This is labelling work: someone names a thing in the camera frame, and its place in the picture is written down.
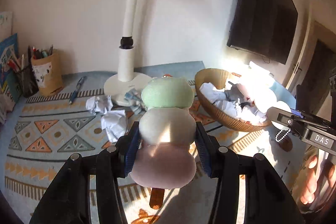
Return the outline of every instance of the black mesh pencil holder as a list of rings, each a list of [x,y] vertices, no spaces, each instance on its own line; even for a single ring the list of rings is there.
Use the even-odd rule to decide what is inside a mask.
[[[36,80],[29,66],[16,73],[23,96],[28,98],[39,91]]]

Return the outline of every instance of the wicker basket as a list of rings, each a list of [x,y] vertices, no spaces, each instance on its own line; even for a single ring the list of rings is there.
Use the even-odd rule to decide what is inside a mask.
[[[226,79],[233,79],[237,76],[221,69],[203,69],[195,76],[195,88],[198,99],[205,111],[222,125],[237,131],[253,132],[258,131],[270,125],[270,121],[266,120],[259,126],[254,126],[250,123],[243,122],[239,119],[232,118],[226,115],[223,111],[211,104],[208,99],[200,92],[200,87],[203,83],[212,83],[217,89],[225,87]]]

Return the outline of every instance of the door frame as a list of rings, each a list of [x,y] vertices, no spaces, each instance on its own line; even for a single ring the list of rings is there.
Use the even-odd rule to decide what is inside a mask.
[[[310,62],[312,60],[317,40],[323,42],[333,52],[336,53],[336,34],[319,22],[313,20],[312,13],[309,13],[308,24],[302,49],[299,59],[296,63],[295,69],[286,86],[286,89],[291,92],[293,96],[296,95],[296,86],[303,82],[308,71]]]

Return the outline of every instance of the pencil holder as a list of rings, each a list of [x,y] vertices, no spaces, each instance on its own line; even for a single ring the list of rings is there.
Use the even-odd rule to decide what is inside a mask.
[[[42,96],[53,96],[64,88],[57,50],[45,58],[32,58],[31,65]]]
[[[16,72],[16,76],[25,98],[28,98],[39,91],[29,66]]]

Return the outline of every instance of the hand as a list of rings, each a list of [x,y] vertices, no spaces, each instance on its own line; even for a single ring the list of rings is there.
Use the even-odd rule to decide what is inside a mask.
[[[317,164],[317,155],[310,157],[307,163],[308,163],[309,170],[307,174],[306,185],[302,190],[301,198],[300,198],[303,204],[312,203],[315,199],[314,193],[317,188],[317,177],[315,175],[314,167]],[[330,168],[328,172],[327,180],[328,180],[329,186],[333,187],[336,181],[335,165],[332,165],[332,167]]]

